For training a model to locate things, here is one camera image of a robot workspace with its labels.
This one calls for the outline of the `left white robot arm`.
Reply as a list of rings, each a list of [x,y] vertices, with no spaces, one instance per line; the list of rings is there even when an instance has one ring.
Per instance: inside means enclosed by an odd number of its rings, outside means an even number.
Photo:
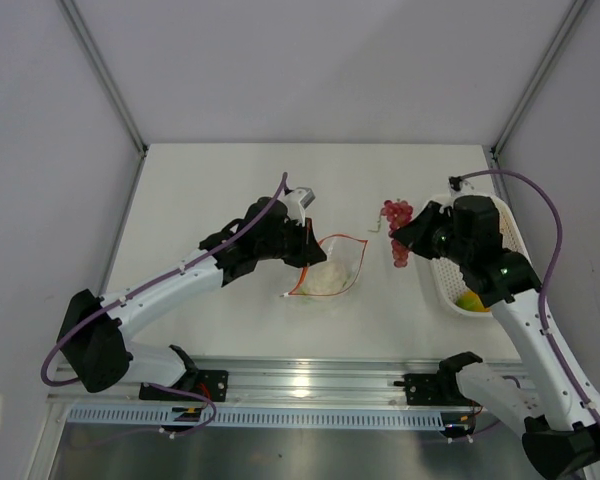
[[[144,283],[95,296],[76,293],[54,350],[61,353],[89,393],[121,381],[139,383],[145,398],[163,388],[177,400],[196,390],[199,369],[179,346],[158,348],[137,336],[184,301],[215,291],[252,273],[265,260],[294,268],[326,260],[306,215],[310,192],[294,190],[281,199],[262,197],[244,217],[209,235],[177,265]]]

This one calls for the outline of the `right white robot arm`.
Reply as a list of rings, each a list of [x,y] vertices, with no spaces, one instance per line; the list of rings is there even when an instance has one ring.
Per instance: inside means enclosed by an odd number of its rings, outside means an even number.
[[[485,407],[521,440],[545,479],[599,462],[600,395],[550,319],[529,260],[505,247],[492,198],[464,195],[448,206],[431,201],[390,236],[421,258],[459,267],[466,286],[515,346],[536,391],[525,394],[479,356],[464,352],[440,362],[438,395],[448,403],[467,399]]]

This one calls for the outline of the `white cauliflower with leaves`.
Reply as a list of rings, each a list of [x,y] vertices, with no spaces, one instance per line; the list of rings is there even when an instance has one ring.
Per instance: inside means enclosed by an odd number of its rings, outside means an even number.
[[[342,262],[326,261],[307,269],[299,292],[310,297],[331,297],[344,292],[351,281],[352,272]]]

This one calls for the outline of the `clear zip top bag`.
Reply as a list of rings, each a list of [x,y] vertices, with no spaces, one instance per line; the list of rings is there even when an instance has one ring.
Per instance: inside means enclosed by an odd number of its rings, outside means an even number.
[[[318,244],[326,260],[301,269],[297,279],[279,295],[281,300],[298,304],[330,302],[355,287],[369,241],[336,233],[322,238]]]

